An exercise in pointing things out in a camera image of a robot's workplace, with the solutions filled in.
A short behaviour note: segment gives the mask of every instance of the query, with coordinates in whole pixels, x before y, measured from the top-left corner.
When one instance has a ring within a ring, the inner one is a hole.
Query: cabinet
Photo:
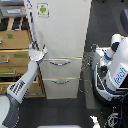
[[[14,18],[10,18],[7,30],[0,31],[0,94],[5,93],[8,86],[15,83],[28,70],[28,45],[31,43],[31,36],[29,30],[21,30],[22,21],[23,18],[19,23],[19,30],[12,31]],[[26,96],[45,97],[39,69]]]
[[[76,98],[91,0],[30,0],[30,3],[24,0],[30,29],[33,33],[32,12],[39,49],[44,44],[48,49],[40,64],[46,96]]]

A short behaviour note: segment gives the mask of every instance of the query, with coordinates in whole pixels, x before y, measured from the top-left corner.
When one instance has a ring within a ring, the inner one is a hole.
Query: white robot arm
[[[118,48],[118,45],[123,39],[124,37],[121,36],[120,34],[114,34],[111,39],[110,47],[97,48],[96,49],[97,51],[95,53],[94,60],[93,60],[92,69],[93,70],[95,69],[95,66],[97,63],[100,63],[101,68],[104,68],[104,67],[109,68],[113,55],[115,54]]]
[[[28,64],[28,71],[16,83],[9,85],[7,96],[0,97],[0,128],[13,128],[16,125],[19,119],[19,105],[37,75],[38,62],[46,53],[46,47],[43,51],[29,49],[31,61]]]

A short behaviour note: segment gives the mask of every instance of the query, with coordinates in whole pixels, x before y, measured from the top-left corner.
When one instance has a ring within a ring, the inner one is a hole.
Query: floor
[[[126,36],[120,23],[120,12],[128,8],[128,1],[121,3],[120,0],[92,0],[89,27],[86,37],[85,52],[91,52],[91,45],[110,46],[111,36],[120,33]],[[97,107],[92,90],[87,88],[91,85],[86,80],[90,74],[85,67],[81,71],[80,89],[77,99],[47,100],[46,98],[25,99],[20,107],[20,120],[16,128],[36,128],[45,125],[79,125],[83,128],[92,128],[91,115],[97,116],[101,128],[103,128],[109,109],[104,109],[102,116],[101,108]]]

